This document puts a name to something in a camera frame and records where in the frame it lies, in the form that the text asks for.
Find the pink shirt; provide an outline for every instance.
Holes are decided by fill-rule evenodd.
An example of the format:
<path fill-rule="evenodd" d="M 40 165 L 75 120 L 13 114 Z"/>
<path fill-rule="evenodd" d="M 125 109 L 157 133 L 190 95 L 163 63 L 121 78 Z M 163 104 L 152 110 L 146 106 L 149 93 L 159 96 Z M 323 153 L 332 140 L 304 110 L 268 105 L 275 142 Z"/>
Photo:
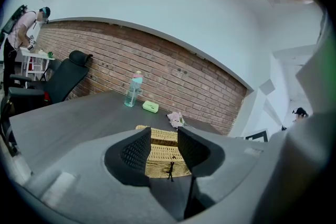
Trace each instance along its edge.
<path fill-rule="evenodd" d="M 22 25 L 27 27 L 27 30 L 33 25 L 36 20 L 36 13 L 32 11 L 26 12 L 21 18 L 16 22 L 13 27 L 12 32 L 8 35 L 7 39 L 14 49 L 18 49 L 21 45 L 21 40 L 18 38 L 18 33 Z"/>

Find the brick wall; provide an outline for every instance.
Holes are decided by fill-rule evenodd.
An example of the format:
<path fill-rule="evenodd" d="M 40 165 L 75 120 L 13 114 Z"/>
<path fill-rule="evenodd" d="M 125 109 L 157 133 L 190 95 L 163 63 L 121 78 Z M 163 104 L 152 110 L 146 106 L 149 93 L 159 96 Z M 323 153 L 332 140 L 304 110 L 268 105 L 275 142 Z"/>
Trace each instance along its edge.
<path fill-rule="evenodd" d="M 42 27 L 37 43 L 56 58 L 73 50 L 93 54 L 89 74 L 69 95 L 126 93 L 132 75 L 144 72 L 139 100 L 212 124 L 227 135 L 246 88 L 218 66 L 172 42 L 132 28 L 99 22 L 63 21 Z"/>

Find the wicker basket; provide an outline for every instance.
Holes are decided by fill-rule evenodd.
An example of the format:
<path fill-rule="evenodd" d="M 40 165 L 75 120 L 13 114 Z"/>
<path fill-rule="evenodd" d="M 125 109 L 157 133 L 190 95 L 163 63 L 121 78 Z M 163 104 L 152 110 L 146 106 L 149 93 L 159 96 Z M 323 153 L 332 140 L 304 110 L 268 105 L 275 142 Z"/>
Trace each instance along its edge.
<path fill-rule="evenodd" d="M 136 129 L 146 127 L 138 125 Z M 174 162 L 173 177 L 190 175 L 191 173 L 177 147 L 177 133 L 155 128 L 151 128 L 151 130 L 152 149 L 147 159 L 145 174 L 152 178 L 168 178 L 171 162 Z"/>
<path fill-rule="evenodd" d="M 136 129 L 144 129 L 147 126 L 138 125 Z M 155 128 L 151 128 L 151 144 L 163 145 L 163 146 L 176 146 L 177 147 L 177 133 L 163 131 Z"/>
<path fill-rule="evenodd" d="M 152 150 L 148 156 L 145 174 L 152 178 L 168 178 L 170 162 L 174 162 L 173 177 L 190 175 L 190 171 L 175 146 L 151 145 Z"/>

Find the small table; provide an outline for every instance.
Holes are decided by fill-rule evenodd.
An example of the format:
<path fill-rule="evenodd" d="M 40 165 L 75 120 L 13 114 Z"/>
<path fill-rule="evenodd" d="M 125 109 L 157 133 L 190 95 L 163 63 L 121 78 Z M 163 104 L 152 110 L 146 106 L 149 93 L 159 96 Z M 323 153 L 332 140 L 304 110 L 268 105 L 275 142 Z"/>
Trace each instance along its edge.
<path fill-rule="evenodd" d="M 43 74 L 49 65 L 49 60 L 54 60 L 54 58 L 49 58 L 46 52 L 43 53 L 31 53 L 27 48 L 20 47 L 20 51 L 23 56 L 22 64 L 21 64 L 21 75 L 23 75 L 24 68 L 26 68 L 26 77 L 28 74 L 34 74 L 34 80 L 36 80 L 36 74 Z M 33 62 L 34 67 L 39 67 L 38 70 L 29 70 L 30 59 L 35 59 Z M 43 68 L 43 60 L 46 59 L 45 68 Z"/>
<path fill-rule="evenodd" d="M 34 173 L 49 167 L 79 143 L 135 129 L 137 125 L 176 131 L 166 115 L 144 110 L 136 101 L 130 108 L 125 96 L 108 91 L 46 106 L 9 118 L 19 150 Z M 210 124 L 185 118 L 197 129 L 219 134 Z"/>

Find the black chair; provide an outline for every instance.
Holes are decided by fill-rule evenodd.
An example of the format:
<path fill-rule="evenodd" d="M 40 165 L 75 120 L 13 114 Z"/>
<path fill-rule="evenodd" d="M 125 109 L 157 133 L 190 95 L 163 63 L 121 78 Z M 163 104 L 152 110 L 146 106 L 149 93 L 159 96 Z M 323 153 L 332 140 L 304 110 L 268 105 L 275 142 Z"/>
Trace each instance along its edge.
<path fill-rule="evenodd" d="M 27 88 L 43 90 L 44 84 L 47 82 L 47 73 L 52 71 L 51 75 L 53 75 L 61 64 L 62 64 L 62 61 L 59 60 L 59 59 L 55 59 L 53 61 L 50 61 L 50 64 L 48 65 L 48 68 L 43 73 L 40 80 L 28 82 L 27 83 Z"/>
<path fill-rule="evenodd" d="M 49 94 L 51 104 L 64 101 L 89 72 L 89 68 L 85 64 L 91 56 L 75 50 L 45 83 L 40 83 L 36 88 L 34 85 L 30 85 L 29 89 L 9 87 L 8 96 L 1 101 L 0 125 L 3 131 L 1 135 L 12 155 L 16 151 L 16 141 L 10 127 L 9 117 L 44 106 L 45 92 Z M 25 76 L 12 74 L 11 79 L 20 81 L 21 85 L 24 85 L 25 82 L 31 83 L 31 78 Z"/>

